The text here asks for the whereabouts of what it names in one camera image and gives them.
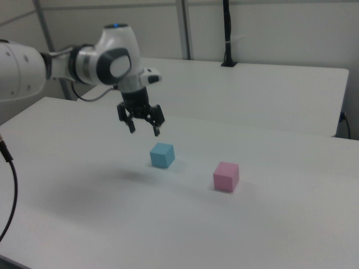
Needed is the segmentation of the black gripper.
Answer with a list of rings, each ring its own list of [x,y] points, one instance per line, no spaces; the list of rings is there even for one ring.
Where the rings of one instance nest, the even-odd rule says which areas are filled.
[[[160,135],[160,127],[165,122],[160,105],[150,106],[147,88],[134,92],[122,92],[123,102],[117,105],[119,120],[126,124],[130,133],[135,132],[134,118],[145,119],[153,127],[155,137]]]

